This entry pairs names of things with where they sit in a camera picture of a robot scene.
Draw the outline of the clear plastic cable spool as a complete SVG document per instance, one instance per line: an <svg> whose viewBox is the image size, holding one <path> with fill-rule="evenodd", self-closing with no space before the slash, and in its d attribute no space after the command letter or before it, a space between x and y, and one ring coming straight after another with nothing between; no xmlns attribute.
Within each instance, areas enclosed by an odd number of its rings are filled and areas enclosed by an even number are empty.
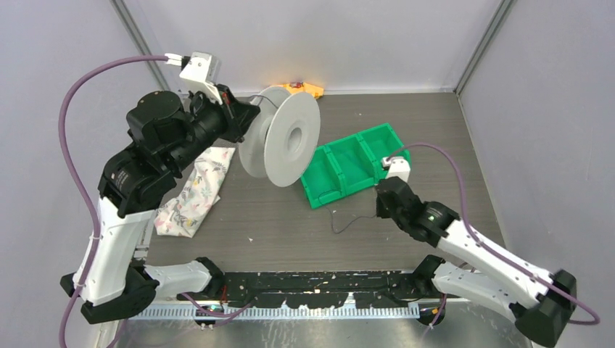
<svg viewBox="0 0 615 348"><path fill-rule="evenodd" d="M292 94L280 86L262 90L250 102L260 113L238 145L245 171L278 187L300 179L313 158L321 132L321 113L307 92Z"/></svg>

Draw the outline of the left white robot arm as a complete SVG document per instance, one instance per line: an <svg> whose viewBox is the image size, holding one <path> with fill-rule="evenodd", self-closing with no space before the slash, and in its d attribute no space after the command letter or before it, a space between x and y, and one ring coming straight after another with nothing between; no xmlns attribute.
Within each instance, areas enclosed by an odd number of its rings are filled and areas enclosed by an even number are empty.
<svg viewBox="0 0 615 348"><path fill-rule="evenodd" d="M131 143L111 157L98 185L99 203L91 241L92 261L61 277L64 291L78 295L90 324L132 318L154 300L182 293L216 299L224 274L210 259L180 265L151 266L134 257L137 244L183 171L217 140L239 143L260 114L253 103L238 100L219 85L221 102L201 91L185 107L171 91L143 96L128 112Z"/></svg>

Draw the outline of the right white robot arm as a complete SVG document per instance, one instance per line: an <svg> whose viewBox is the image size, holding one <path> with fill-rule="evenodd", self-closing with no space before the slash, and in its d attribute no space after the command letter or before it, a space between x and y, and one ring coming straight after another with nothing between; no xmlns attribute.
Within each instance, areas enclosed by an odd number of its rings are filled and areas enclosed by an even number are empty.
<svg viewBox="0 0 615 348"><path fill-rule="evenodd" d="M376 214L392 219L416 241L451 254L475 272L429 255L415 270L414 288L423 297L437 292L465 298L510 320L529 340L554 347L576 306L576 278L529 263L502 248L439 202L423 202L398 177L376 185Z"/></svg>

